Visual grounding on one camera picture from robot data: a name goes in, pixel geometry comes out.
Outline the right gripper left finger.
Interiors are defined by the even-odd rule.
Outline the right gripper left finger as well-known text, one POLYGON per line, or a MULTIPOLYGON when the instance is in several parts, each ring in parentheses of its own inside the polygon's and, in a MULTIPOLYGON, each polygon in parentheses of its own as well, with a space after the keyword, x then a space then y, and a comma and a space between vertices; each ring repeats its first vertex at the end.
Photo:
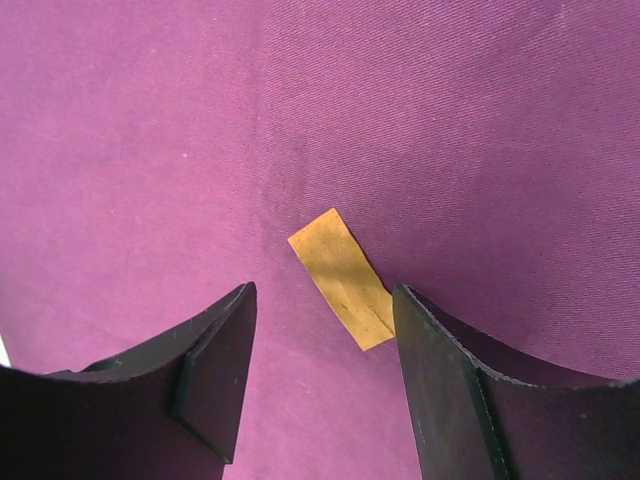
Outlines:
POLYGON ((1 371, 5 479, 219 479, 234 458, 257 319, 245 283, 80 371, 1 371))

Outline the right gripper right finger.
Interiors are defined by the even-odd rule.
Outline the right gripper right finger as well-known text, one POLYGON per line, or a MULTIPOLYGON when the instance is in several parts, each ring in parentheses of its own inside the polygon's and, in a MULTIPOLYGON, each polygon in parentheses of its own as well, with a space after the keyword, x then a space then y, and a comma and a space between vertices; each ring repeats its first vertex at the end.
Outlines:
POLYGON ((521 352, 414 288, 393 318, 425 479, 635 479, 639 384, 521 352))

